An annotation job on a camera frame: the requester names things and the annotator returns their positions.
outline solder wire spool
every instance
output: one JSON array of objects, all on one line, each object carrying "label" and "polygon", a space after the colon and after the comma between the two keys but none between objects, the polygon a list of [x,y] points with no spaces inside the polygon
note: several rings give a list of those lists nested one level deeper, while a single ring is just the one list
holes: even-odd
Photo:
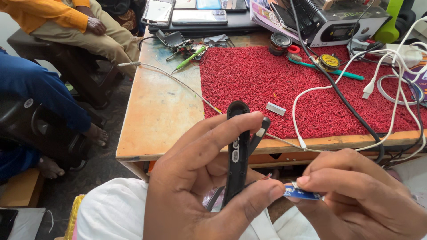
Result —
[{"label": "solder wire spool", "polygon": [[325,71],[327,72],[333,72],[335,70],[338,70],[339,68],[338,58],[329,54],[320,55],[320,57],[318,57],[316,61],[320,65],[320,67],[325,69]]},{"label": "solder wire spool", "polygon": [[268,51],[276,56],[281,56],[286,51],[286,48],[292,44],[291,38],[281,32],[273,33],[270,37],[271,43]]}]

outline wooden table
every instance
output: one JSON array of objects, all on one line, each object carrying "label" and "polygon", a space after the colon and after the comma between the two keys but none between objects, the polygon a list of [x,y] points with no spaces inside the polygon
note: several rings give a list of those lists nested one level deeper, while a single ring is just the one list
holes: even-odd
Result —
[{"label": "wooden table", "polygon": [[[230,37],[236,47],[269,44],[271,33],[255,33]],[[151,36],[146,30],[146,37]],[[183,61],[177,56],[165,59],[171,51],[157,38],[144,41],[139,61],[172,72]],[[200,71],[188,64],[174,73],[192,89],[202,94]],[[116,151],[116,159],[144,181],[149,178],[142,170],[144,161],[156,161],[194,124],[204,119],[203,102],[195,94],[162,72],[139,66],[132,86],[128,108]],[[419,138],[417,131],[396,132],[384,142],[385,146],[413,144]],[[288,139],[299,145],[297,139]],[[349,135],[328,138],[304,139],[308,148],[333,150],[360,148],[375,143],[371,135]],[[280,157],[269,154],[286,153]],[[376,152],[362,152],[375,159]],[[274,139],[263,139],[249,158],[251,167],[271,167],[310,163],[318,153],[303,152]]]}]

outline person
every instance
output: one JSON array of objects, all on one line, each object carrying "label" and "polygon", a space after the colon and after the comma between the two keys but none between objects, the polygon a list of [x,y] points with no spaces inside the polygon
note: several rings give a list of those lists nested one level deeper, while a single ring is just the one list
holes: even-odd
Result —
[{"label": "person", "polygon": [[[408,189],[351,149],[322,152],[297,183],[325,199],[290,198],[295,206],[274,225],[266,207],[285,191],[274,179],[257,181],[221,211],[208,212],[203,196],[227,179],[228,154],[220,150],[244,131],[255,133],[262,121],[260,112],[205,119],[158,160],[149,184],[119,178],[96,187],[79,207],[77,239],[419,240],[426,235],[427,212]],[[248,168],[246,182],[261,177]]]},{"label": "person", "polygon": [[[20,57],[7,54],[0,47],[0,91],[32,98],[67,121],[67,127],[77,130],[94,143],[104,146],[107,132],[91,123],[91,117],[75,102],[56,72]],[[47,178],[57,178],[64,170],[47,156],[29,146],[8,147],[0,151],[0,180],[37,167]]]},{"label": "person", "polygon": [[[96,0],[0,0],[0,11],[34,37],[85,48],[115,65],[138,61],[139,50],[130,40],[132,34]],[[135,66],[119,68],[134,78]]]}]

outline foot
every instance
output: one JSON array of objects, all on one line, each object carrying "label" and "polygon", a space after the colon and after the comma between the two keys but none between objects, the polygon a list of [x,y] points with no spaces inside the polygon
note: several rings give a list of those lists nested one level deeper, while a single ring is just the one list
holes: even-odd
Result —
[{"label": "foot", "polygon": [[61,169],[53,159],[42,156],[37,163],[37,169],[43,175],[43,177],[48,179],[55,179],[58,176],[62,176],[65,174],[65,171]]},{"label": "foot", "polygon": [[108,140],[107,132],[93,123],[91,123],[91,128],[87,132],[83,132],[83,135],[91,139],[98,146],[105,146],[105,142]]}]

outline hand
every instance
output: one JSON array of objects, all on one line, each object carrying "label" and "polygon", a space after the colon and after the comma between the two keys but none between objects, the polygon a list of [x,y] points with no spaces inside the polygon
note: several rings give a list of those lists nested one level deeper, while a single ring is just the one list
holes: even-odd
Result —
[{"label": "hand", "polygon": [[87,16],[89,16],[89,17],[91,17],[91,18],[96,18],[90,7],[77,6],[76,10],[87,15]]},{"label": "hand", "polygon": [[419,240],[427,212],[409,190],[380,166],[351,149],[322,152],[297,179],[325,201],[289,198],[322,240]]},{"label": "hand", "polygon": [[[237,194],[219,213],[203,206],[203,196],[224,186],[228,154],[219,151],[244,131],[260,129],[263,114],[226,120],[205,119],[188,130],[151,171],[143,239],[238,239],[251,221],[285,191],[274,179],[258,181]],[[263,175],[248,168],[246,182]]]},{"label": "hand", "polygon": [[96,18],[88,17],[88,25],[86,31],[90,31],[95,35],[102,35],[106,32],[107,28],[104,24]]}]

